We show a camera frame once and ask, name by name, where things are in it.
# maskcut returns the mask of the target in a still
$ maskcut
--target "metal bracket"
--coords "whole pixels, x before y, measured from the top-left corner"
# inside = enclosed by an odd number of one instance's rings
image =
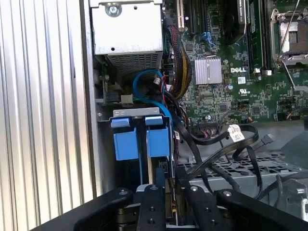
[[[113,4],[134,4],[134,3],[147,3],[154,2],[154,4],[162,4],[163,0],[90,0],[90,7],[99,7],[99,5],[113,5]]]
[[[114,110],[113,113],[114,117],[153,116],[160,114],[158,107],[119,109]]]
[[[271,40],[272,58],[278,69],[284,68],[283,62],[285,63],[286,66],[295,65],[296,63],[308,64],[308,54],[292,55],[289,57],[285,55],[280,55],[281,52],[276,50],[277,40],[275,40],[275,36],[274,36],[275,35],[274,33],[275,24],[286,22],[287,17],[294,18],[295,16],[297,17],[297,20],[307,20],[308,19],[308,8],[305,8],[304,11],[295,11],[295,12],[288,11],[286,13],[279,13],[278,9],[274,9],[270,17],[270,40]]]
[[[306,210],[307,205],[308,205],[308,199],[304,198],[301,203],[302,219],[304,221],[308,221],[308,211]]]

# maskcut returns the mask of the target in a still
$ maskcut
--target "ribbed metal panel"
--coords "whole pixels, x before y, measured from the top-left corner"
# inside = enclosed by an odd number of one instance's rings
[[[205,59],[195,59],[194,71],[196,85],[222,82],[221,60],[219,57],[212,56]]]
[[[0,230],[93,198],[79,0],[0,0]]]

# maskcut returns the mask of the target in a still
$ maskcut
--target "white label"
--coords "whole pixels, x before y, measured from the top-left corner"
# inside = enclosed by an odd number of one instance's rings
[[[180,134],[177,131],[174,131],[175,138],[180,140]]]
[[[242,134],[240,127],[236,124],[230,124],[228,128],[228,132],[233,142],[245,140],[245,137]]]
[[[246,84],[246,78],[245,77],[237,77],[238,84]]]
[[[172,87],[172,85],[170,85],[170,84],[166,84],[166,89],[167,89],[167,91],[170,91],[170,88]]]
[[[245,70],[245,67],[236,67],[236,68],[233,68],[231,67],[231,73],[245,73],[246,70]]]
[[[251,21],[251,33],[256,31],[256,18],[255,18],[255,5],[254,3],[250,4],[250,21]]]

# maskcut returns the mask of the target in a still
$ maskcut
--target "wiring harness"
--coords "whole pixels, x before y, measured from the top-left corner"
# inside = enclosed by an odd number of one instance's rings
[[[175,80],[170,92],[178,100],[190,85],[192,65],[181,41],[179,30],[170,19],[164,20],[164,34],[164,51],[166,52],[166,42],[169,41],[174,52]]]

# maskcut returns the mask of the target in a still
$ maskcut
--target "silver heatsink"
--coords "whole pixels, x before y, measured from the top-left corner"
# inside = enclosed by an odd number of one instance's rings
[[[205,59],[195,59],[194,70],[196,85],[222,83],[220,57],[210,56]]]

